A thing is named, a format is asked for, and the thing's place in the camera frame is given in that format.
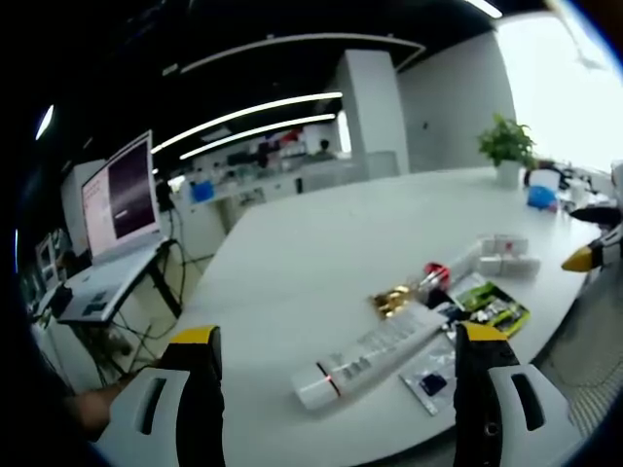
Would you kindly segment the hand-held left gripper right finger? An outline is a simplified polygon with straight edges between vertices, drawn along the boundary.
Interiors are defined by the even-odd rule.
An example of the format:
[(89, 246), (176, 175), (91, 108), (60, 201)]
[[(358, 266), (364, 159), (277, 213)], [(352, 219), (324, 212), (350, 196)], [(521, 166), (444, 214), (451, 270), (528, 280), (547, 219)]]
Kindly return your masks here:
[(456, 466), (565, 466), (579, 431), (559, 389), (497, 328), (457, 325)]

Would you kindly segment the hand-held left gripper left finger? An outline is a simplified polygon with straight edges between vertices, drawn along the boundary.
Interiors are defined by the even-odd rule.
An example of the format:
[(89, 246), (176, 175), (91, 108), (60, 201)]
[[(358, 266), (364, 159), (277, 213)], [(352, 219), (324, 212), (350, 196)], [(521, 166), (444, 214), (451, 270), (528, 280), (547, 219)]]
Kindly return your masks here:
[(95, 446), (109, 466), (223, 466), (220, 328), (174, 336), (115, 398)]

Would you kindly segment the person's left hand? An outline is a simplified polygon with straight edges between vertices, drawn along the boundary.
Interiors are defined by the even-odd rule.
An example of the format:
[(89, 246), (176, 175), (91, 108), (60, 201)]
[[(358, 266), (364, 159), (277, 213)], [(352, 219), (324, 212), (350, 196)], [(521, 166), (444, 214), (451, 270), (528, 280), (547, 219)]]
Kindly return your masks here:
[(96, 441), (110, 422), (114, 400), (127, 387), (127, 381), (118, 381), (82, 394), (65, 397), (64, 407), (90, 441)]

